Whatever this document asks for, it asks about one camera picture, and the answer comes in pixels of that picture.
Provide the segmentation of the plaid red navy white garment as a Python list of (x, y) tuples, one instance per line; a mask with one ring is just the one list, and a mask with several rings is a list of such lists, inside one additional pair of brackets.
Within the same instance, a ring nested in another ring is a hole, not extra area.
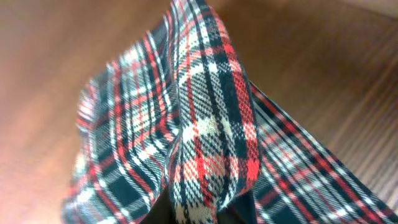
[(81, 91), (65, 223), (396, 223), (397, 215), (247, 78), (205, 1), (159, 25)]

